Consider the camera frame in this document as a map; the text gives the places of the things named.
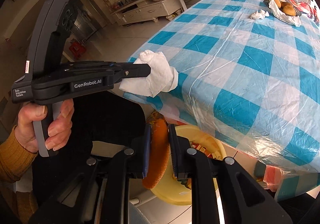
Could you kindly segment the person's left hand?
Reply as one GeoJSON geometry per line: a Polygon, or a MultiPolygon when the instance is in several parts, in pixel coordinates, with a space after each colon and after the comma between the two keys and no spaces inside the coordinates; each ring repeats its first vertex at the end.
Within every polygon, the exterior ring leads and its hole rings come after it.
{"type": "MultiPolygon", "coordinates": [[[[38,152],[38,144],[33,129],[34,121],[43,120],[48,113],[46,106],[34,103],[25,104],[18,114],[18,125],[15,128],[15,138],[27,151],[38,152]]],[[[64,147],[71,135],[72,116],[74,113],[74,102],[72,99],[63,101],[60,113],[48,127],[46,148],[54,151],[64,147]]]]}

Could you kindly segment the mustard yellow sleeve forearm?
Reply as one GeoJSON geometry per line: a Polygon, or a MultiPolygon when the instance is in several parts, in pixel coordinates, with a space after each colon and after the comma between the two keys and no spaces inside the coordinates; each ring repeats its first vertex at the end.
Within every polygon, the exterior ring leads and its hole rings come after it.
{"type": "Polygon", "coordinates": [[[1,182],[14,183],[19,181],[31,166],[37,153],[27,151],[16,139],[15,128],[0,147],[0,178],[1,182]]]}

